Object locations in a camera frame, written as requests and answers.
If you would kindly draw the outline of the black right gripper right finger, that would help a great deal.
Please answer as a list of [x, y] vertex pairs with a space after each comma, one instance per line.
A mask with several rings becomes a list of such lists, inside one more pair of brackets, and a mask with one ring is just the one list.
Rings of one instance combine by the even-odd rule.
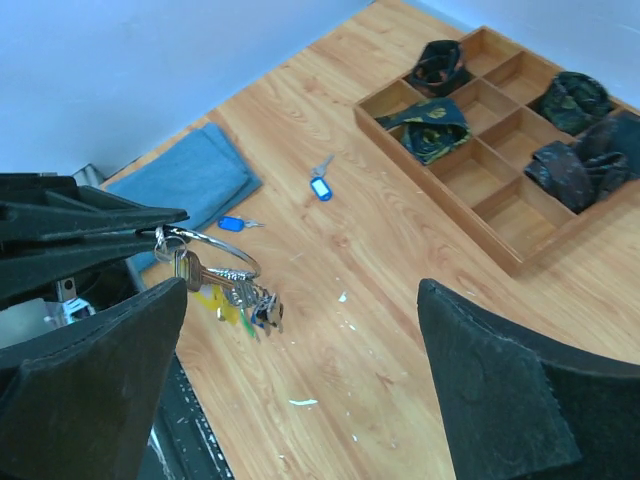
[[635, 479], [639, 368], [501, 317], [433, 279], [420, 330], [460, 479]]

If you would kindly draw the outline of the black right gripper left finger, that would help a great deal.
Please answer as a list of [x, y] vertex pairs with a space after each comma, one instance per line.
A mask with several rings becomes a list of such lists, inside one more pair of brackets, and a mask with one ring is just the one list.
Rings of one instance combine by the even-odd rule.
[[136, 478], [186, 304], [173, 278], [2, 349], [2, 478]]

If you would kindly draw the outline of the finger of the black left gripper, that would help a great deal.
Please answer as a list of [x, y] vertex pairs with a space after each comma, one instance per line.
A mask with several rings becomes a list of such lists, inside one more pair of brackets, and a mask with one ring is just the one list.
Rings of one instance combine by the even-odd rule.
[[1, 238], [64, 240], [137, 231], [186, 220], [183, 209], [149, 207], [71, 176], [11, 173], [1, 176]]
[[79, 272], [151, 251], [152, 233], [105, 233], [54, 241], [1, 243], [1, 306]]

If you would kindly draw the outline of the keyring with keys and tags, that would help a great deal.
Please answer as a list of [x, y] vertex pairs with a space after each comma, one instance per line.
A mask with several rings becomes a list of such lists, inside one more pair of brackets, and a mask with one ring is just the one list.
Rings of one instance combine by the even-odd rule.
[[[172, 264], [174, 275], [186, 282], [189, 291], [198, 292], [204, 287], [211, 289], [214, 311], [219, 320], [229, 322], [234, 315], [238, 316], [254, 339], [259, 338], [258, 328], [265, 335], [274, 330], [284, 330], [281, 298], [257, 283], [261, 267], [247, 253], [217, 238], [177, 226], [156, 228], [155, 238], [154, 256], [160, 262]], [[241, 260], [248, 268], [207, 267], [188, 248], [190, 240], [221, 250]]]

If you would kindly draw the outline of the blue cloth mat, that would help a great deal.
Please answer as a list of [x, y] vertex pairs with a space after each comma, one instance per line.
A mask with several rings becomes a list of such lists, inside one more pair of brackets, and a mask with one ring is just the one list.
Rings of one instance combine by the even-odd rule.
[[189, 218], [178, 225], [201, 232], [261, 186], [225, 131], [208, 123], [106, 190], [145, 206], [183, 209]]

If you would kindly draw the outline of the wooden compartment tray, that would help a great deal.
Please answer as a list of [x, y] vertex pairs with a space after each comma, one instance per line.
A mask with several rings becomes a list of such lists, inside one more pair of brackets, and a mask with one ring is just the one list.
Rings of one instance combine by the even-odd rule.
[[505, 272], [516, 275], [638, 193], [631, 181], [585, 212], [571, 212], [524, 173], [535, 150], [572, 136], [537, 111], [560, 66], [482, 26], [460, 40], [470, 81], [450, 95], [471, 138], [423, 166], [405, 149], [406, 131], [379, 118], [424, 100], [403, 73], [354, 107], [359, 128]]

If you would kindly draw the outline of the rolled dark blue tie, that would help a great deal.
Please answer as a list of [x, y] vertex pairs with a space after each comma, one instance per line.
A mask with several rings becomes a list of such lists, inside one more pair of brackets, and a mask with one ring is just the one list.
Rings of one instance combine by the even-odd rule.
[[639, 116], [620, 112], [602, 120], [577, 141], [574, 151], [591, 181], [594, 201], [606, 199], [639, 179]]

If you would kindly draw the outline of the blue floral tie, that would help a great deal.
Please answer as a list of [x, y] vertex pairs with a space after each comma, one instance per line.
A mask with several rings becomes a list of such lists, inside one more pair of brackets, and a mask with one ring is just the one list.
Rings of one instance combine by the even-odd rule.
[[472, 137], [470, 125], [451, 98], [428, 98], [375, 120], [385, 130], [403, 127], [400, 143], [423, 165], [434, 163]]

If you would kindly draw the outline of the rolled green patterned tie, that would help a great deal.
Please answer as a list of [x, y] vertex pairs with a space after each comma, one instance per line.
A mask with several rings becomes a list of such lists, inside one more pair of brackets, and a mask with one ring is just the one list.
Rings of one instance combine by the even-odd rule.
[[537, 112], [558, 130], [576, 136], [614, 109], [608, 91], [594, 78], [561, 71], [538, 101]]

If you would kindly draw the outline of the rolled black tie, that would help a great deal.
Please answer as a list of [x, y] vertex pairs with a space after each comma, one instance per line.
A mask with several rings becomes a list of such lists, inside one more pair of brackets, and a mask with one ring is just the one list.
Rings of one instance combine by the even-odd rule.
[[455, 40], [429, 42], [406, 77], [426, 97], [446, 97], [472, 80], [461, 44]]

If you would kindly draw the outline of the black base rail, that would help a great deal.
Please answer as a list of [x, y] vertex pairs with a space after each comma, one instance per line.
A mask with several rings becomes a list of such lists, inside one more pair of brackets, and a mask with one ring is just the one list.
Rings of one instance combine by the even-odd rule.
[[177, 358], [172, 359], [169, 367], [138, 479], [234, 479]]

